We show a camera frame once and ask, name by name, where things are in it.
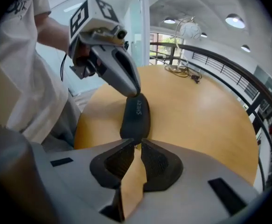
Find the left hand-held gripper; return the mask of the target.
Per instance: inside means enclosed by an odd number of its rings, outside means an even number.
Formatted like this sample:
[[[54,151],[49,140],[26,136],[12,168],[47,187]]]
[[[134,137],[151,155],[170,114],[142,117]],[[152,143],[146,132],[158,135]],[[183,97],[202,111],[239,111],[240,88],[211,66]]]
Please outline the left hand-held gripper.
[[[69,21],[68,55],[74,64],[70,68],[80,79],[97,73],[121,93],[123,85],[116,73],[118,64],[114,60],[114,49],[124,47],[126,35],[127,31],[110,4],[103,0],[86,0]],[[78,58],[79,46],[92,46],[90,55]]]

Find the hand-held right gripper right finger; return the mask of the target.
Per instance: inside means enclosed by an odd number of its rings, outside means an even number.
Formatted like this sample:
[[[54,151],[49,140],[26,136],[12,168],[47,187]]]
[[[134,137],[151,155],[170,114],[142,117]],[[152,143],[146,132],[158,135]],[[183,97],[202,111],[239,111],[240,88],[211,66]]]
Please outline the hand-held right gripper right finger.
[[[144,194],[124,224],[245,224],[262,203],[243,177],[206,154],[156,140],[143,140],[177,155],[179,179],[167,190]]]

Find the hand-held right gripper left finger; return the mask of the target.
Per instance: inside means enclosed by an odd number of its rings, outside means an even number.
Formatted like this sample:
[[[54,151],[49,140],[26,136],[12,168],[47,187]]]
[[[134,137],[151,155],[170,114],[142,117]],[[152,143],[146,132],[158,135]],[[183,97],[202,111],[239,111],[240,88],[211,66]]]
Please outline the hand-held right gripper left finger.
[[[132,139],[57,153],[32,144],[58,224],[122,224],[121,180],[134,158]]]

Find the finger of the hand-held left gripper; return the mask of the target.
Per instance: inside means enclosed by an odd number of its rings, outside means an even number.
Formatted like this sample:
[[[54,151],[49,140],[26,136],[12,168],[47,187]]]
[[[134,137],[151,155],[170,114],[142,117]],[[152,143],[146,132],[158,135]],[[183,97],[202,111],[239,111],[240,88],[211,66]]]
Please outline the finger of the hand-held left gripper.
[[[118,64],[117,76],[121,81],[123,95],[139,95],[141,92],[141,83],[139,72],[133,58],[123,47],[114,49],[114,60]]]

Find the black pouch case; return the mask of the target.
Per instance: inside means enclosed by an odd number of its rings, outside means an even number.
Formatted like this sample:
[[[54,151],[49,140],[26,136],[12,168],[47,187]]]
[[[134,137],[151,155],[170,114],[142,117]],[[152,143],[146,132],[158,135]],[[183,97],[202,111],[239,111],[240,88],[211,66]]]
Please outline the black pouch case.
[[[123,121],[120,128],[122,139],[133,139],[141,143],[150,133],[151,116],[147,98],[140,93],[138,96],[126,99]]]

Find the person's left forearm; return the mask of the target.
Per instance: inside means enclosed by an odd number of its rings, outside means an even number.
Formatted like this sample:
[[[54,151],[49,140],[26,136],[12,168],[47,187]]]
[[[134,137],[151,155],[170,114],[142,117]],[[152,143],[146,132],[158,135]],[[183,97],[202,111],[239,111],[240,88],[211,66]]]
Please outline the person's left forearm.
[[[37,42],[68,54],[69,51],[69,27],[58,23],[49,17],[48,13],[35,16],[37,28]]]

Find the person's left hand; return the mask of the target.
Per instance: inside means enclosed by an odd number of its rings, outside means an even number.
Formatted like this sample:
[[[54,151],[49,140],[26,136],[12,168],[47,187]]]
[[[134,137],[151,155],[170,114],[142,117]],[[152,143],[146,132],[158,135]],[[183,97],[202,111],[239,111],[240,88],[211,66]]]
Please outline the person's left hand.
[[[76,61],[86,63],[89,60],[91,46],[88,44],[80,44],[77,50]]]

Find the grey trousers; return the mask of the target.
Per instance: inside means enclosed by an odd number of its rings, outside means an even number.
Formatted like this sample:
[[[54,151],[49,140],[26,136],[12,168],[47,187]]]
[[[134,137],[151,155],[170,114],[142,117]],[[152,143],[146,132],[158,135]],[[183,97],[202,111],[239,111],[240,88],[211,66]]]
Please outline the grey trousers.
[[[68,100],[56,124],[42,142],[47,153],[70,151],[74,149],[74,139],[81,111],[72,95],[68,93]]]

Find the gold table lamp white shade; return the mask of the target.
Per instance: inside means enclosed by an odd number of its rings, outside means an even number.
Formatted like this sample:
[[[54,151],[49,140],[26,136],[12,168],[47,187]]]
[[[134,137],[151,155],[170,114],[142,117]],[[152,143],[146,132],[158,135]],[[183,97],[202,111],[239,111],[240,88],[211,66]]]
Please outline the gold table lamp white shade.
[[[184,18],[178,22],[175,34],[174,34],[174,42],[177,49],[182,51],[181,43],[177,41],[177,33],[184,39],[196,40],[201,34],[201,28],[194,21],[194,17]],[[191,69],[189,68],[189,60],[187,58],[180,57],[178,59],[177,65],[167,64],[165,65],[165,70],[182,78],[192,77]]]

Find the white printed T-shirt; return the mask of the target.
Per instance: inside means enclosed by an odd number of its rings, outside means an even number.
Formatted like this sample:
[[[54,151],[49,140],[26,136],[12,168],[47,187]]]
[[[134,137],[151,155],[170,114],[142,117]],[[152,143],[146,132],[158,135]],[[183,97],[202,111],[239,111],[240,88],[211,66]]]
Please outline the white printed T-shirt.
[[[50,12],[49,0],[15,0],[0,21],[0,68],[20,93],[6,127],[40,144],[69,93],[36,50],[35,16]]]

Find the round wooden table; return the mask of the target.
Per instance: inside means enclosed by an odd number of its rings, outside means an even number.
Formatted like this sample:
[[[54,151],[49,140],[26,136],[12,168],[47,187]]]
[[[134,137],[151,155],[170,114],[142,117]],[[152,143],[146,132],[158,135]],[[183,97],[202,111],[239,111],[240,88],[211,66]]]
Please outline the round wooden table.
[[[161,62],[206,73],[232,90],[246,106],[260,146],[260,187],[272,186],[272,94],[261,81],[234,61],[199,47],[171,42],[150,43],[150,64]]]

